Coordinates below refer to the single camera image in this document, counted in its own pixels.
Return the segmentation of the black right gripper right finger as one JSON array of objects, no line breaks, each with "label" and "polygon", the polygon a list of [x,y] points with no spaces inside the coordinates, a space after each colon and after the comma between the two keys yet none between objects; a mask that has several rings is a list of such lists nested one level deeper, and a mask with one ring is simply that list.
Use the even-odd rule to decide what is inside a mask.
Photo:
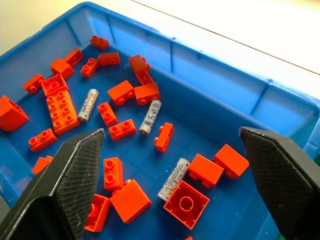
[{"label": "black right gripper right finger", "polygon": [[291,138],[242,126],[256,188],[286,240],[320,238],[320,167]]}]

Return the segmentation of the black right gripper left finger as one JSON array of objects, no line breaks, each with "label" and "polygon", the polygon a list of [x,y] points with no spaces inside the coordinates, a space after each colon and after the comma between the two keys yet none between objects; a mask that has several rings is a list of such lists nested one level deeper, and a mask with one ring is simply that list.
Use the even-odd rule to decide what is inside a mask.
[{"label": "black right gripper left finger", "polygon": [[0,224],[2,240],[80,240],[98,184],[103,128],[65,140]]}]

